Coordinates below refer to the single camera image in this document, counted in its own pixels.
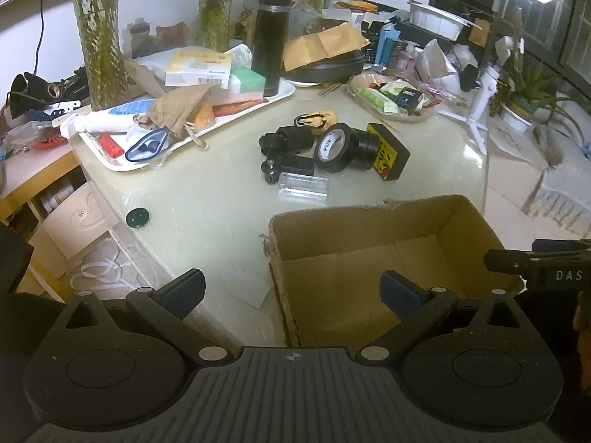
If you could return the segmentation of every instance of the black thermos bottle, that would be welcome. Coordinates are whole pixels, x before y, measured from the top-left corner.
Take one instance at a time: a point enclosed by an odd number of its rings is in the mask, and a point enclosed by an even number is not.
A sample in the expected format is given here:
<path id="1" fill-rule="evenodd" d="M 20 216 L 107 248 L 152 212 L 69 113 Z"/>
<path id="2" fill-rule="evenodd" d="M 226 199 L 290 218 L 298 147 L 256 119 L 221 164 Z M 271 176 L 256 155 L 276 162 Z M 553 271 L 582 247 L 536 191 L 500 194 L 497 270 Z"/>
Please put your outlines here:
<path id="1" fill-rule="evenodd" d="M 252 70 L 267 78 L 265 97 L 279 93 L 291 0 L 259 0 Z"/>

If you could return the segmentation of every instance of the open cardboard box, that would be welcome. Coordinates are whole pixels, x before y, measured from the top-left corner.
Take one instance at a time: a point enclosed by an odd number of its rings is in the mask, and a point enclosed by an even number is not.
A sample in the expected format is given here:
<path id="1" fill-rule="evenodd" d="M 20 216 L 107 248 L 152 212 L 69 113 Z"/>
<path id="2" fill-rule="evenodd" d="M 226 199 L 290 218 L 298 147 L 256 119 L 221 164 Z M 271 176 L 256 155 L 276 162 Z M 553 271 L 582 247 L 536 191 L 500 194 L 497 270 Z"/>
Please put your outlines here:
<path id="1" fill-rule="evenodd" d="M 523 289 L 521 278 L 485 268 L 484 254 L 503 246 L 464 196 L 284 213 L 271 220 L 270 238 L 292 346 L 354 353 L 397 324 L 379 297 L 386 270 L 464 298 Z"/>

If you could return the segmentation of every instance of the clear plastic case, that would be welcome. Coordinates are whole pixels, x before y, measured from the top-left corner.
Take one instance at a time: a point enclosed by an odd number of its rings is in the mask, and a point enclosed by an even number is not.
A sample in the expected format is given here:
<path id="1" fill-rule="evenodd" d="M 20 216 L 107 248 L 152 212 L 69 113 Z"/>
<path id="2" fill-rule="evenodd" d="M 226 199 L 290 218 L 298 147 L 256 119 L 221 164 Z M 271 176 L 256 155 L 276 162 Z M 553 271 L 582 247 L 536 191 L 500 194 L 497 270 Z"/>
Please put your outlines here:
<path id="1" fill-rule="evenodd" d="M 279 193 L 324 201 L 329 197 L 329 181 L 315 176 L 282 173 L 279 177 Z"/>

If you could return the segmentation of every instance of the white tripod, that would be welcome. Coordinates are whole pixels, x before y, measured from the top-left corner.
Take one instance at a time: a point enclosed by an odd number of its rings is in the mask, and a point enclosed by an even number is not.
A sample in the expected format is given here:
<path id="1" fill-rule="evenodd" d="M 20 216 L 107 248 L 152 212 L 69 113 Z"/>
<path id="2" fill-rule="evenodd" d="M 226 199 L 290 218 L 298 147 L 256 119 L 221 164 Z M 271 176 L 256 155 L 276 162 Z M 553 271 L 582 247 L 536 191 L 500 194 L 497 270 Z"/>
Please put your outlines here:
<path id="1" fill-rule="evenodd" d="M 511 55 L 511 48 L 515 49 L 515 42 L 511 37 L 503 37 L 495 44 L 496 53 L 499 57 L 498 62 L 494 68 L 490 65 L 486 66 L 484 73 L 479 79 L 481 88 L 478 91 L 478 95 L 474 99 L 474 102 L 472 103 L 467 117 L 452 113 L 451 111 L 445 109 L 439 110 L 440 114 L 451 118 L 454 121 L 468 124 L 472 130 L 472 134 L 474 135 L 478 149 L 483 155 L 486 155 L 486 144 L 479 130 L 488 131 L 488 128 L 485 124 L 480 123 L 479 120 L 486 110 L 489 100 L 496 93 L 496 86 L 500 76 L 499 72 L 501 67 L 506 63 Z M 519 53 L 522 55 L 524 53 L 523 39 L 519 41 L 518 49 Z"/>

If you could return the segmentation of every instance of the black button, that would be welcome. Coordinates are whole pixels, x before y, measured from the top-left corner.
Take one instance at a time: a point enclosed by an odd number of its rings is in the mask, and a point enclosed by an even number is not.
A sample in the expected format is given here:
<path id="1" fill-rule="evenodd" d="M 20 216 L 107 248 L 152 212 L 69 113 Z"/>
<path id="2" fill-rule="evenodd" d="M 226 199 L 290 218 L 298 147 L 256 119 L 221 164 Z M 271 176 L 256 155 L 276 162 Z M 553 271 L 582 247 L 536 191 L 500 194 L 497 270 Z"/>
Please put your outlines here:
<path id="1" fill-rule="evenodd" d="M 125 217 L 125 222 L 128 227 L 140 228 L 144 226 L 150 219 L 150 213 L 145 208 L 134 208 Z"/>

